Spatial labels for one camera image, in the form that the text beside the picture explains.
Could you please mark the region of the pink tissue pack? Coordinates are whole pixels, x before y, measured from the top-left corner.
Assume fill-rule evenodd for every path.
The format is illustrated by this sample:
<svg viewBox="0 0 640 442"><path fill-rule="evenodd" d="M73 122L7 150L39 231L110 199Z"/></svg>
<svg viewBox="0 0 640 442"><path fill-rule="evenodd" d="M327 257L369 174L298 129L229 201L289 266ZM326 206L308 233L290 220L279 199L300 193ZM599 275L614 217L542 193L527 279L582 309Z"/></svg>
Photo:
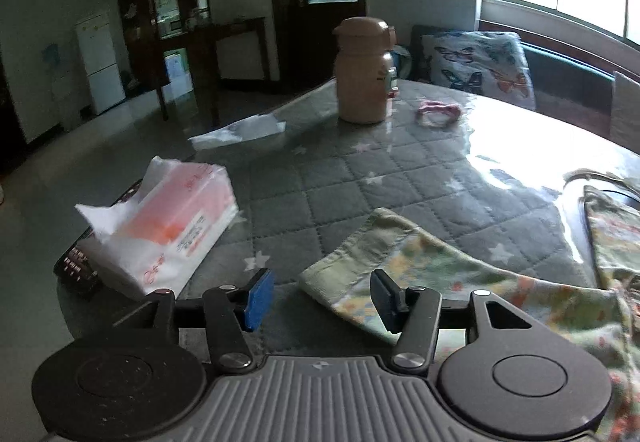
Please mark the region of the pink tissue pack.
<svg viewBox="0 0 640 442"><path fill-rule="evenodd" d="M126 202L75 208L92 230L79 242L90 267L131 299L178 295L239 211L227 169L158 156Z"/></svg>

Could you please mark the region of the black calculator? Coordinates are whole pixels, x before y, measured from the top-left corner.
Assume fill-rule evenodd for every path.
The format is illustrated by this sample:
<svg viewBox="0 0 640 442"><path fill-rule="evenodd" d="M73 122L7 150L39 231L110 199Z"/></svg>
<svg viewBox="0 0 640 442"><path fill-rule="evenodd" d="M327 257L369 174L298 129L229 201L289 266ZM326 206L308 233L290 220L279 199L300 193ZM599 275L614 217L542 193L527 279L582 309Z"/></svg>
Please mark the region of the black calculator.
<svg viewBox="0 0 640 442"><path fill-rule="evenodd" d="M91 227L56 260L53 273L68 291L81 297L96 295L102 288L131 299L145 295L144 288L116 263Z"/></svg>

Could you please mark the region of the loose white tissue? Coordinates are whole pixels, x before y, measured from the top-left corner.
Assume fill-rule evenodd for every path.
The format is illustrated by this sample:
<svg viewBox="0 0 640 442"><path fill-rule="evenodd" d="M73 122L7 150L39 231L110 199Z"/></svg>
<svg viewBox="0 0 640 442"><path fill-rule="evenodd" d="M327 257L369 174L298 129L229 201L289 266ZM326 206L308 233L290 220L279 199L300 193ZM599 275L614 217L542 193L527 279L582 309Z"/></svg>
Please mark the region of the loose white tissue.
<svg viewBox="0 0 640 442"><path fill-rule="evenodd" d="M250 142L285 132L285 121L272 114L252 115L216 130L189 139L195 151L213 150L217 147Z"/></svg>

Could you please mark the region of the pink hair scrunchie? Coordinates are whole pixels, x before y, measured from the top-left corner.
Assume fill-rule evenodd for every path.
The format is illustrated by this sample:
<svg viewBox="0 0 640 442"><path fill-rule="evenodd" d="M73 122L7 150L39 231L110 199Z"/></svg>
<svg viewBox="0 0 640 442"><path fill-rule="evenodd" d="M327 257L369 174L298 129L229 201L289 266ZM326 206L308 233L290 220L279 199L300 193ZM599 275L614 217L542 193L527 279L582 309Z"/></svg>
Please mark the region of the pink hair scrunchie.
<svg viewBox="0 0 640 442"><path fill-rule="evenodd" d="M461 115L459 104L435 100L423 100L416 110L416 119L421 125L440 128L457 123Z"/></svg>

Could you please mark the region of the pink cartoon water bottle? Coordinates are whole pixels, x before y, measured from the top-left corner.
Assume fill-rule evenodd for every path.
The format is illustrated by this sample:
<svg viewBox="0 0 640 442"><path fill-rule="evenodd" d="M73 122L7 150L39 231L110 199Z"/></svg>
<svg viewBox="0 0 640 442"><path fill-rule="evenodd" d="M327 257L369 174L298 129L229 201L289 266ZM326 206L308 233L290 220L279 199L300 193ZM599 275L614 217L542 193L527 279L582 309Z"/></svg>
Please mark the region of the pink cartoon water bottle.
<svg viewBox="0 0 640 442"><path fill-rule="evenodd" d="M334 28L338 52L334 76L338 116L352 124L385 121L387 102L397 95L392 57L395 28L371 17L345 19Z"/></svg>

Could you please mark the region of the butterfly print pillow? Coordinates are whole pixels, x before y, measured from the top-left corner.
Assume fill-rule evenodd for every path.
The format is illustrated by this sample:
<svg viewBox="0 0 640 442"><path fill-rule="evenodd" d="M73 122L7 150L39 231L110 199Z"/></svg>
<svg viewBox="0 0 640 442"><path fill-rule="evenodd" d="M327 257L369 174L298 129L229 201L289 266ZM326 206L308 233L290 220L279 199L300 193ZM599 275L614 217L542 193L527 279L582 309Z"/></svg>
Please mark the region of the butterfly print pillow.
<svg viewBox="0 0 640 442"><path fill-rule="evenodd" d="M424 78L529 111L537 107L521 38L512 32L443 32L421 37Z"/></svg>

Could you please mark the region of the teal bench sofa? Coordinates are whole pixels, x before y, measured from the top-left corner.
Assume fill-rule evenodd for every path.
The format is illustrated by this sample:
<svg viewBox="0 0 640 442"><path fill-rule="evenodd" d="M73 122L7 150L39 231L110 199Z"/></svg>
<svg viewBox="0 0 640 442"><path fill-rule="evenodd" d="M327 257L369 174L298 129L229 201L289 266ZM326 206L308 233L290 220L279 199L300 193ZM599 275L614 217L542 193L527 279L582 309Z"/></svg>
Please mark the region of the teal bench sofa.
<svg viewBox="0 0 640 442"><path fill-rule="evenodd" d="M421 37L443 32L465 31L420 24L412 28L409 50L413 61L413 80L431 84L424 78ZM610 139L615 72L610 74L565 54L526 43L523 39L521 43L535 90L537 107L534 111Z"/></svg>

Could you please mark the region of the dark wooden side table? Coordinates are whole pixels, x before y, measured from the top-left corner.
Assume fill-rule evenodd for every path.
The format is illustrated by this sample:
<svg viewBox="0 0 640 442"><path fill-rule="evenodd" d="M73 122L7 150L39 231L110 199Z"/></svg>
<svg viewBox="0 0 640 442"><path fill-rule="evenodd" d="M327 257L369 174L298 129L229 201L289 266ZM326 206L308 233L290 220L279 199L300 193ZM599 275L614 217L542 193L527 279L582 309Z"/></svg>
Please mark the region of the dark wooden side table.
<svg viewBox="0 0 640 442"><path fill-rule="evenodd" d="M209 23L194 30L176 35L160 37L163 51L184 49L188 56L193 91L198 108L207 123L220 125L219 100L224 87L221 75L218 44L224 39L254 34L257 38L262 67L262 82L272 82L267 44L266 18L254 17L234 20L229 23Z"/></svg>

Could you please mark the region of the plain white cushion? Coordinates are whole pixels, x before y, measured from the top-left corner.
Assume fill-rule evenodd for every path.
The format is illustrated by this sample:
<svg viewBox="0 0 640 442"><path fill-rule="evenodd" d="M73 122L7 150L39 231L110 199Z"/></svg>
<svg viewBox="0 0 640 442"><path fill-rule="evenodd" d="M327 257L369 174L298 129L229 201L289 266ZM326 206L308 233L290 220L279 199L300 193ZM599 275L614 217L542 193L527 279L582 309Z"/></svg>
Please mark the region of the plain white cushion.
<svg viewBox="0 0 640 442"><path fill-rule="evenodd" d="M640 153L640 84L615 72L610 118L610 140Z"/></svg>

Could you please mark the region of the white refrigerator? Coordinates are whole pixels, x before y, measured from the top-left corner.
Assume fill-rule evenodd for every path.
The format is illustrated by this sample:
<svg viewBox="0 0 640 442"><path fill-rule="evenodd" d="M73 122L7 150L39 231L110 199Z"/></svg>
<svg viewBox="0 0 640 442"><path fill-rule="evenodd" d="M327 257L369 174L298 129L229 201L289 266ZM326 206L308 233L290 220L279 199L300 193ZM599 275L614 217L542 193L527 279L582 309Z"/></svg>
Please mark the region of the white refrigerator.
<svg viewBox="0 0 640 442"><path fill-rule="evenodd" d="M126 99L107 14L98 13L78 22L76 33L93 111L99 115Z"/></svg>

